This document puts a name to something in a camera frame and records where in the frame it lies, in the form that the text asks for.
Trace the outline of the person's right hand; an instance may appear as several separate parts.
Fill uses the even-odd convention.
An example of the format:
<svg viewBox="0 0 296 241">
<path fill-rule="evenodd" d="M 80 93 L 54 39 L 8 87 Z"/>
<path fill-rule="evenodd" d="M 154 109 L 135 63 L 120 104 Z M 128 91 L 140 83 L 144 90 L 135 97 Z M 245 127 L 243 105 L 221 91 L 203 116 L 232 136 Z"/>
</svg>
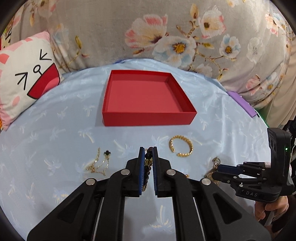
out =
<svg viewBox="0 0 296 241">
<path fill-rule="evenodd" d="M 281 196 L 272 203 L 255 202 L 254 205 L 254 216 L 257 221 L 265 218 L 267 211 L 273 211 L 274 217 L 278 217 L 287 212 L 289 208 L 288 197 Z"/>
</svg>

